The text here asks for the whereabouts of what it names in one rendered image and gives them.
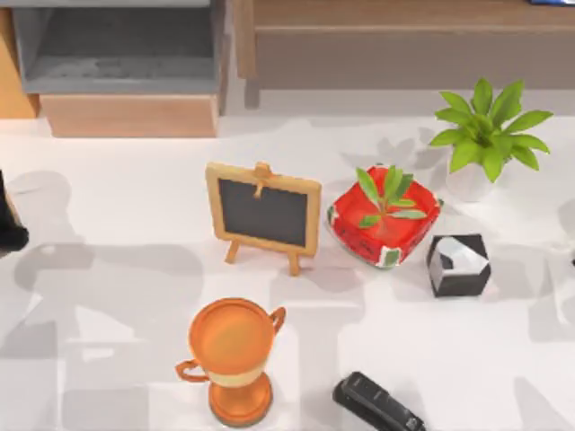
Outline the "wooden framed blackboard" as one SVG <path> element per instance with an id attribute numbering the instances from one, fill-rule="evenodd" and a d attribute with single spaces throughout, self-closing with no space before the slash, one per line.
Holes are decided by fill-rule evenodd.
<path id="1" fill-rule="evenodd" d="M 214 234 L 230 243 L 225 262 L 245 245 L 286 254 L 298 276 L 299 259 L 317 252 L 322 185 L 262 162 L 252 169 L 209 163 L 205 173 Z"/>

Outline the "red plant pot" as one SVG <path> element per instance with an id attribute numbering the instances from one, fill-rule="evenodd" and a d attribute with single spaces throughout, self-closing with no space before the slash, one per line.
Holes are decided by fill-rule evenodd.
<path id="1" fill-rule="evenodd" d="M 374 164 L 327 210 L 327 224 L 352 254 L 377 268 L 401 264 L 437 221 L 442 199 L 411 173 Z"/>

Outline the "orange trophy cup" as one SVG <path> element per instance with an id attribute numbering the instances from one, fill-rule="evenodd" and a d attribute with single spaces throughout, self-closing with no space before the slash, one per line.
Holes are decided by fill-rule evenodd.
<path id="1" fill-rule="evenodd" d="M 190 325 L 192 359 L 175 366 L 180 379 L 208 382 L 208 404 L 229 427 L 260 422 L 273 401 L 265 372 L 274 339 L 287 311 L 268 313 L 243 298 L 224 298 L 205 306 Z"/>

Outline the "black and white box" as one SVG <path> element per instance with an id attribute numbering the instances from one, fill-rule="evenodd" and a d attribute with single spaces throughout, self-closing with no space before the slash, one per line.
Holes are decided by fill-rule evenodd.
<path id="1" fill-rule="evenodd" d="M 491 276 L 479 233 L 434 235 L 426 265 L 435 297 L 479 296 Z"/>

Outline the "pale wooden drawer front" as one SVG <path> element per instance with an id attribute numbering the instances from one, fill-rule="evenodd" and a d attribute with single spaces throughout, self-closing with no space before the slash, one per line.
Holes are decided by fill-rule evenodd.
<path id="1" fill-rule="evenodd" d="M 182 94 L 43 94 L 56 137 L 214 137 L 219 97 Z"/>

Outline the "black stapler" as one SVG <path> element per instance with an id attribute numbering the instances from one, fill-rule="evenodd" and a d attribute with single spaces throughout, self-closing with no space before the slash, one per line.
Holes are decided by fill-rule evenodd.
<path id="1" fill-rule="evenodd" d="M 359 371 L 335 386 L 332 399 L 377 431 L 428 431 L 419 416 Z"/>

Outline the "wooden shelf unit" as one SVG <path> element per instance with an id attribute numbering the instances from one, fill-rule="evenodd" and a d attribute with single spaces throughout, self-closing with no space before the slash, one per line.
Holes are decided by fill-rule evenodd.
<path id="1" fill-rule="evenodd" d="M 429 110 L 521 79 L 575 110 L 575 5 L 529 0 L 230 0 L 237 101 L 267 112 Z"/>

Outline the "white pot green plant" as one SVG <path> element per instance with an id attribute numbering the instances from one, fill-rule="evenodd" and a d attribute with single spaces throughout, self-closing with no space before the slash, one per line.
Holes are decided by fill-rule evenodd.
<path id="1" fill-rule="evenodd" d="M 530 130 L 553 116 L 549 110 L 522 108 L 522 80 L 495 93 L 491 83 L 480 78 L 472 97 L 441 91 L 447 106 L 435 112 L 438 120 L 452 125 L 437 133 L 429 145 L 449 146 L 446 187 L 464 202 L 476 202 L 495 187 L 506 165 L 516 161 L 538 171 L 536 154 L 549 154 L 547 144 Z"/>

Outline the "pulled-out wooden drawer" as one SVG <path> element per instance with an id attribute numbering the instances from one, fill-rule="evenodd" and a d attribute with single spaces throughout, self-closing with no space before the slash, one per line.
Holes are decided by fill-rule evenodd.
<path id="1" fill-rule="evenodd" d="M 219 97 L 226 0 L 0 0 L 24 91 Z"/>

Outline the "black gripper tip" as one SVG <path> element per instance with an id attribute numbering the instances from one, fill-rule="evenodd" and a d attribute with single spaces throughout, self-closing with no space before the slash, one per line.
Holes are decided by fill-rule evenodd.
<path id="1" fill-rule="evenodd" d="M 0 170 L 0 259 L 9 253 L 23 250 L 30 239 L 4 184 Z"/>

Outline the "wooden cupboard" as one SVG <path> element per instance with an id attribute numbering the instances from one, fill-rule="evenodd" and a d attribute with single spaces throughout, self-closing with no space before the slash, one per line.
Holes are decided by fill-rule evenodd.
<path id="1" fill-rule="evenodd" d="M 22 89 L 12 11 L 0 7 L 0 119 L 35 119 L 39 96 Z"/>

